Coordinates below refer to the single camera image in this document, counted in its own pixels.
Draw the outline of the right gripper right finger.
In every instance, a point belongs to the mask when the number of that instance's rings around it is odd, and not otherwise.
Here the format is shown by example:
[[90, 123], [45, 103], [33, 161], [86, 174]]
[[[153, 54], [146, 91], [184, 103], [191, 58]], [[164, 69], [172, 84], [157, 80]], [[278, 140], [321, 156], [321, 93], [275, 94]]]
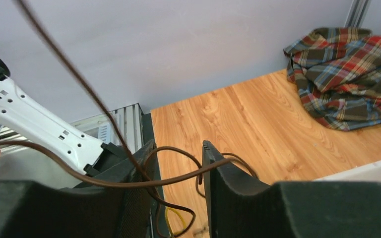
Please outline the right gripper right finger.
[[209, 142], [203, 165], [212, 238], [381, 238], [381, 182], [282, 181], [252, 177]]

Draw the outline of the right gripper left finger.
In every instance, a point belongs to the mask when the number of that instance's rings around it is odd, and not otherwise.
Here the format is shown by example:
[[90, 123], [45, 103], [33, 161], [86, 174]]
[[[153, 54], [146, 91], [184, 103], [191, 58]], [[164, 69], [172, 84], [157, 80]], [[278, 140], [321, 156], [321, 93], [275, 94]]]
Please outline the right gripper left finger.
[[149, 238], [145, 189], [89, 185], [33, 149], [5, 148], [0, 161], [0, 238]]

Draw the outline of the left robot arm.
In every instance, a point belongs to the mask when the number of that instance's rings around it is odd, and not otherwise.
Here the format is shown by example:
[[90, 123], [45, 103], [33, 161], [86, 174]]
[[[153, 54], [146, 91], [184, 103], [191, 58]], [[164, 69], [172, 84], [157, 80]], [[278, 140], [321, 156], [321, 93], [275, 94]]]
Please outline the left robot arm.
[[28, 97], [0, 59], [0, 124], [44, 146], [70, 168], [97, 175], [125, 159], [122, 149], [86, 135]]

